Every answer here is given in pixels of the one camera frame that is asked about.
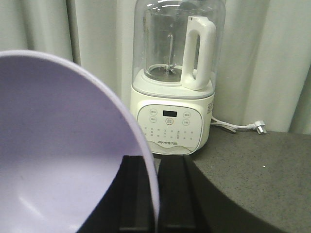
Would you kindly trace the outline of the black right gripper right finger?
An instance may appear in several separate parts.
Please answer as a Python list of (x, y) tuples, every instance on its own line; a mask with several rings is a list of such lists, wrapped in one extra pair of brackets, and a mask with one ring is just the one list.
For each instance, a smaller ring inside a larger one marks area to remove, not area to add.
[(160, 190), (160, 233), (193, 233), (196, 223), (186, 175), (181, 156), (163, 157), (158, 170)]

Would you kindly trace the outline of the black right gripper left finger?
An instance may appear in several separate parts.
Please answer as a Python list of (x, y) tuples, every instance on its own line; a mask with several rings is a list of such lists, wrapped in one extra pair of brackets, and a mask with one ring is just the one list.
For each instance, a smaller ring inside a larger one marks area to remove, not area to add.
[(120, 233), (152, 233), (154, 215), (148, 172), (143, 157), (124, 156), (124, 188)]

